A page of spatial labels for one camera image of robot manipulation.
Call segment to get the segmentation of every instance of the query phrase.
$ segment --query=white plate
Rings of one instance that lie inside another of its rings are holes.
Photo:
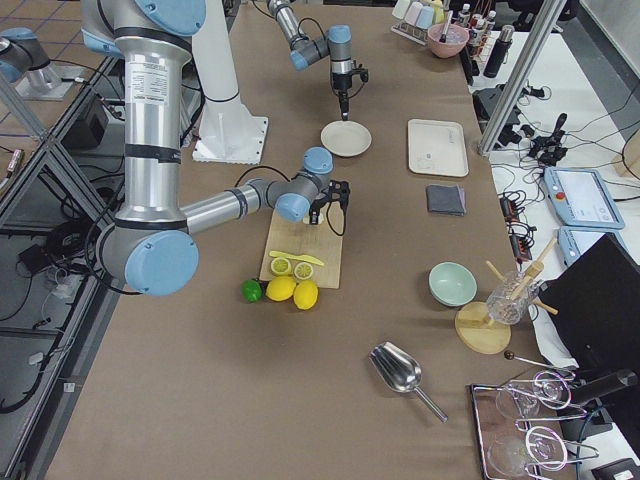
[[[409,169],[414,173],[464,177],[469,173],[462,125],[409,120]]]
[[[320,140],[331,153],[339,157],[354,157],[369,148],[371,134],[359,123],[338,120],[322,129]]]

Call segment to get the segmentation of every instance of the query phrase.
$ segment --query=yellow knife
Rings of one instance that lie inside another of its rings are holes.
[[[278,250],[271,250],[269,252],[269,256],[284,257],[284,258],[288,258],[289,260],[299,260],[301,262],[309,262],[309,263],[313,263],[314,265],[320,265],[321,267],[324,267],[324,262],[322,260],[316,257],[313,257],[311,255],[306,255],[306,254],[293,255],[292,253],[279,252]]]

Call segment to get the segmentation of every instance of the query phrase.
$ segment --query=gray cloth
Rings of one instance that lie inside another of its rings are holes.
[[[464,189],[459,185],[427,185],[427,209],[433,213],[463,216]]]

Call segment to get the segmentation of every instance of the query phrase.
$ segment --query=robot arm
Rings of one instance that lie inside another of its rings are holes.
[[[290,182],[254,180],[178,206],[181,72],[191,58],[191,36],[204,23],[204,0],[84,0],[82,6],[85,43],[125,61],[125,200],[96,244],[112,276],[139,292],[167,295],[196,271],[190,234],[264,207],[302,219],[329,185],[333,164],[323,148],[307,151]]]
[[[334,25],[326,35],[310,40],[296,18],[289,0],[268,0],[269,12],[280,25],[280,29],[291,49],[291,62],[296,70],[304,70],[309,65],[329,55],[331,59],[331,88],[340,103],[342,120],[349,119],[349,89],[352,79],[360,76],[362,83],[369,81],[369,72],[362,65],[356,66],[351,59],[351,29],[348,25]]]
[[[51,90],[61,83],[60,77],[51,68],[49,56],[31,30],[18,27],[0,32],[0,74],[9,83],[14,83],[25,72],[30,84],[40,92]]]

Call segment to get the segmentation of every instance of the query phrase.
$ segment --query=wall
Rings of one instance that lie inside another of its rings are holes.
[[[640,76],[640,2],[638,0],[582,0],[591,15],[609,37],[620,55]]]

